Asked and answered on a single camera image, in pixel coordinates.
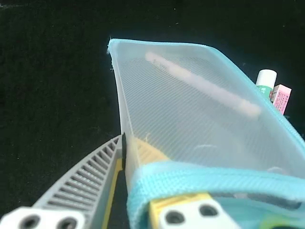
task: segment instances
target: pink eraser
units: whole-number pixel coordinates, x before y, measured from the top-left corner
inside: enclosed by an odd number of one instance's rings
[[[275,86],[272,91],[271,102],[281,114],[284,114],[290,93],[291,89],[281,84]]]

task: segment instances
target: green label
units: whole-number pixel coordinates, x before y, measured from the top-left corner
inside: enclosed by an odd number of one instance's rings
[[[257,88],[265,95],[266,98],[269,98],[271,97],[271,93],[272,93],[272,88],[270,87],[267,87],[267,86],[257,86]]]

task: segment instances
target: white cap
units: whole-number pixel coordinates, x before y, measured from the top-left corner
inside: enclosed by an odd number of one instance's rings
[[[274,88],[277,73],[270,69],[260,70],[256,79],[257,86]]]

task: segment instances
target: yellow plastic part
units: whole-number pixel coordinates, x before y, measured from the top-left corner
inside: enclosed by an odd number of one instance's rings
[[[186,204],[203,199],[212,199],[212,197],[208,193],[195,193],[152,200],[149,203],[149,218],[152,229],[158,229],[159,214],[163,208],[173,205]]]
[[[169,158],[164,153],[162,153],[160,150],[156,149],[149,143],[142,141],[138,138],[136,138],[135,141],[138,146],[140,165],[146,165],[151,162],[169,160]]]
[[[111,188],[108,196],[108,201],[107,201],[107,206],[103,218],[103,224],[102,224],[102,229],[107,229],[108,226],[108,221],[109,221],[109,216],[110,216],[110,211],[111,211],[111,205],[113,201],[113,196],[114,196],[114,190],[116,186],[116,180],[118,178],[119,172],[122,170],[122,158],[117,159],[116,165],[115,165],[115,171],[112,177],[112,183],[111,183]]]

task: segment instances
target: glue stick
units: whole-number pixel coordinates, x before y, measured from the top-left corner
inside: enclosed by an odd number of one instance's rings
[[[275,86],[277,73],[273,70],[260,70],[256,80],[256,86],[268,99],[271,98],[272,90]]]

